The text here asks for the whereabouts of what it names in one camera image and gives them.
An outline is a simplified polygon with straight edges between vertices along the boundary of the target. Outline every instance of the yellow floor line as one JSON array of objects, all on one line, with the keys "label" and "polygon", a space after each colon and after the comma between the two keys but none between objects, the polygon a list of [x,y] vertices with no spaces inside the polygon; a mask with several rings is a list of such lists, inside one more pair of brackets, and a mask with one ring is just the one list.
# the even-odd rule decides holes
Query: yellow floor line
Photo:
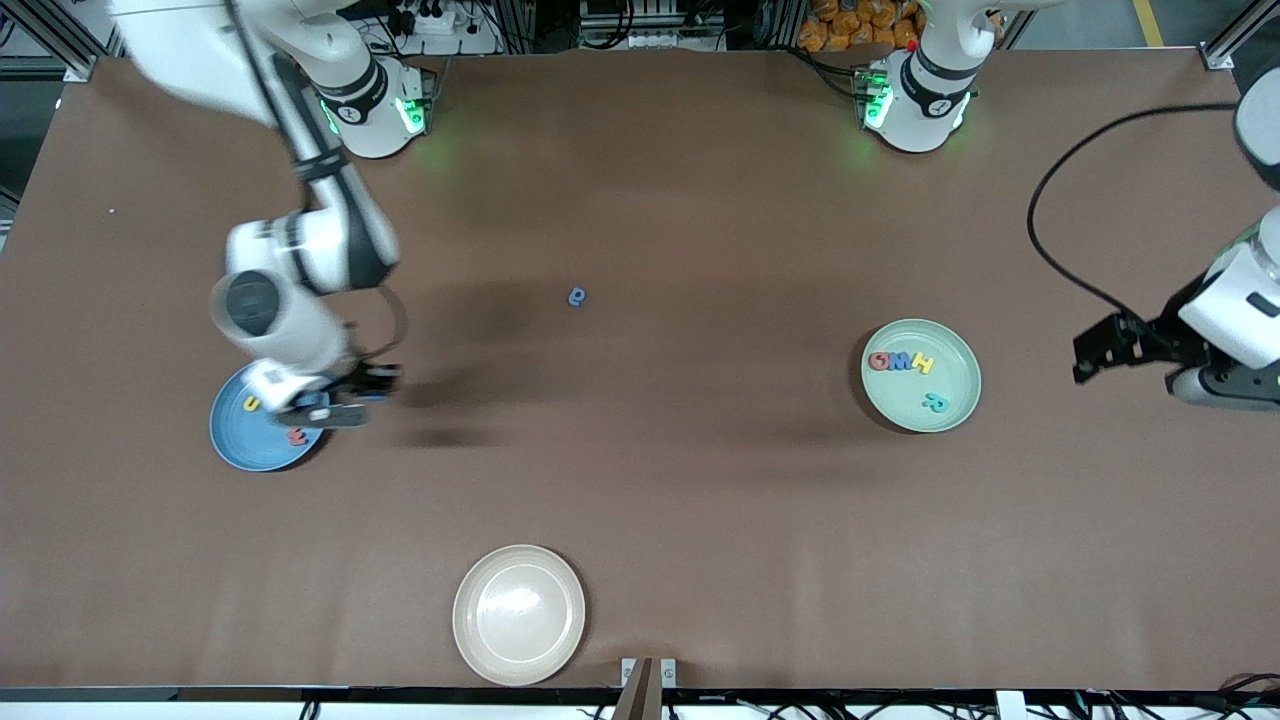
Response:
[{"label": "yellow floor line", "polygon": [[1160,36],[1156,13],[1151,12],[1151,0],[1133,0],[1133,10],[1138,13],[1138,24],[1142,26],[1142,37],[1147,40],[1147,47],[1164,47],[1165,38]]}]

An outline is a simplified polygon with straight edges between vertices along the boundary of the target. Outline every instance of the brown tabletop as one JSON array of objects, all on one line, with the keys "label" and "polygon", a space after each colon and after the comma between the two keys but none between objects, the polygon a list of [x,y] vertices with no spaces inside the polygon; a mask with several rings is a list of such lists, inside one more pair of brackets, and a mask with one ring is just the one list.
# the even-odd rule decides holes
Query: brown tabletop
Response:
[{"label": "brown tabletop", "polygon": [[[407,387],[255,475],[209,443],[247,359],[206,304],[227,229],[297,186],[266,128],[104,61],[0,256],[0,683],[484,684],[449,607],[508,543],[586,588],[553,685],[639,653],[728,687],[1275,667],[1275,418],[1181,405],[1157,366],[1075,387],[1071,338],[1108,309],[1024,229],[1076,138],[1231,78],[1192,50],[1012,53],[980,85],[908,156],[782,55],[454,63],[434,133],[360,163],[401,234]],[[1041,228],[1156,313],[1274,201],[1228,114],[1167,117],[1068,167]],[[333,305],[389,332],[371,292]],[[904,316],[982,361],[954,432],[890,432],[850,392],[858,340]]]}]

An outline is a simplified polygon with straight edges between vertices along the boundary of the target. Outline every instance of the plate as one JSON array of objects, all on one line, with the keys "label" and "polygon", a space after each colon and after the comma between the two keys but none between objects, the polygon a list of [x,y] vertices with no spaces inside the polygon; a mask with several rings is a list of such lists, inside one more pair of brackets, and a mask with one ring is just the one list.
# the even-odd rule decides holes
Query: plate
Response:
[{"label": "plate", "polygon": [[228,465],[248,473],[270,473],[296,465],[320,447],[321,428],[289,428],[275,420],[265,407],[252,407],[241,368],[218,391],[209,411],[209,439]]},{"label": "plate", "polygon": [[531,685],[554,675],[582,639],[586,598],[568,562],[532,544],[485,555],[453,600],[453,639],[481,678]]},{"label": "plate", "polygon": [[867,397],[884,418],[918,433],[964,423],[978,406],[982,370],[973,348],[933,320],[895,320],[876,331],[861,360]]}]

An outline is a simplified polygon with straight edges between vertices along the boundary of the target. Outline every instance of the green plate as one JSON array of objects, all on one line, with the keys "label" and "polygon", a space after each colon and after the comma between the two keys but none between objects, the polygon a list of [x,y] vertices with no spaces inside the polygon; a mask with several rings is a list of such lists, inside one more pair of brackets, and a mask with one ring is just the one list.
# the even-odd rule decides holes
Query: green plate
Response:
[{"label": "green plate", "polygon": [[982,395],[982,370],[973,350],[933,320],[895,320],[876,331],[861,365],[872,405],[893,424],[918,433],[941,433],[964,423]]}]

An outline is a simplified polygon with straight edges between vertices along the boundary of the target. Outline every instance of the blue plate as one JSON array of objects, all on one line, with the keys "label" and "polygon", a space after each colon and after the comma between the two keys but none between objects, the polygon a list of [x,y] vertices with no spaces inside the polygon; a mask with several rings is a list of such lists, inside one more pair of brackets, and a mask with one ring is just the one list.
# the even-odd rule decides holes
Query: blue plate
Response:
[{"label": "blue plate", "polygon": [[325,430],[282,425],[265,407],[247,410],[253,393],[244,384],[246,370],[247,365],[218,391],[209,413],[209,439],[233,468],[250,473],[284,470],[316,450]]}]

